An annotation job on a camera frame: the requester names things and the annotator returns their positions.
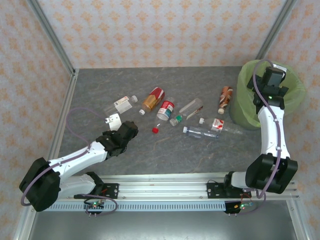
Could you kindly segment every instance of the green trash bin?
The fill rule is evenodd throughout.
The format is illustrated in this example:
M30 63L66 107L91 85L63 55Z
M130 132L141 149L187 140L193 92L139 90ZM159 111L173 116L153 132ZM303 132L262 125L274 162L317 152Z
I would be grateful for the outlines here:
M247 88L250 78L253 75L254 67L259 60L252 60L243 65L236 85L236 93L230 103L230 117L238 125L248 130L257 130L260 128L258 115L256 114L256 106L253 104L254 93ZM279 62L273 62L277 65L287 68L284 81L280 84L289 88L284 96L284 115L292 113L303 101L306 95L306 89L300 81L293 69ZM268 62L260 64L257 75L262 77L266 67L269 67Z

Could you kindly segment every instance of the wallpaper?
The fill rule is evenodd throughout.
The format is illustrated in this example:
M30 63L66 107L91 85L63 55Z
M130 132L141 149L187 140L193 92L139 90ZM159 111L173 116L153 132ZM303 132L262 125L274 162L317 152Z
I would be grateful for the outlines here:
M241 66L285 0L40 0L75 68Z
M0 2L0 239L11 240L19 184L47 155L70 76L26 0Z
M268 58L290 65L303 81L307 95L286 119L291 158L298 161L296 178L308 210L308 223L320 236L320 4L300 0L271 46Z

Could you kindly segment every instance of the water bottle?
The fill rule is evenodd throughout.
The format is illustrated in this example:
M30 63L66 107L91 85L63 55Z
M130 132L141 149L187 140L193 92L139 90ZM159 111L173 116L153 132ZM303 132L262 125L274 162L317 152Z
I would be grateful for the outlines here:
M203 125L206 129L210 131L215 131L218 133L229 132L233 134L243 134L243 130L239 125L232 122L225 122L218 118L200 118L199 124Z
M175 102L175 99L173 97L168 97L162 103L161 108L156 114L156 117L154 120L154 127L152 129L152 132L154 134L157 134L159 132L159 128L163 126L170 118L170 115L175 107L174 102Z
M156 87L153 89L149 96L143 101L142 109L139 113L143 116L145 113L151 112L157 105L164 99L165 91L163 91L160 87Z
M193 101L189 102L180 111L170 119L170 123L172 126L176 126L180 123L183 119L188 120L197 112L199 112L204 106L204 103L199 99L196 98Z
M206 138L206 139L217 139L218 134L215 131L209 131L202 127L195 126L185 126L182 131L184 134L187 134L190 137L194 137L196 139Z
M116 113L122 114L125 111L132 108L132 104L136 102L138 102L138 99L135 95L133 95L132 97L124 96L118 101L115 101L113 104L107 106L104 109L104 113L106 114L107 117Z

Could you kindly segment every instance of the marble surface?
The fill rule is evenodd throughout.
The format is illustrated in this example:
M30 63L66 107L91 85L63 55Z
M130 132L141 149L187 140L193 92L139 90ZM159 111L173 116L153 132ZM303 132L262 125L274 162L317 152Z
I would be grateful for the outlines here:
M184 126L198 126L200 117L218 117L233 128L227 107L218 114L219 96L224 86L236 91L238 66L228 67L159 67L81 69L79 71L70 109L87 107L103 115L103 109L122 98L136 95L138 102L121 114L122 122L134 121L139 133L131 140L126 152L78 174L94 171L98 175L171 174L245 171L261 150L260 131L243 130L243 134L223 132L219 139L196 139L182 133ZM141 116L142 101L155 87L161 87L166 97L175 97L175 111L194 98L202 99L203 109L173 127L168 122L152 133L154 119L160 106ZM86 111L74 112L70 125L78 134L94 141L107 126L98 117ZM59 156L65 156L85 143L66 129Z

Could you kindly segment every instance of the red bottle cap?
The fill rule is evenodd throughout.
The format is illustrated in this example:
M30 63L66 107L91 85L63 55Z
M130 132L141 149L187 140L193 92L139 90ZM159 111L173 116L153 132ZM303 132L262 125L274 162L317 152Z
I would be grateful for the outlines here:
M154 128L152 128L152 132L153 132L154 134L157 134L157 133L159 132L159 129L156 128L156 127L154 127Z

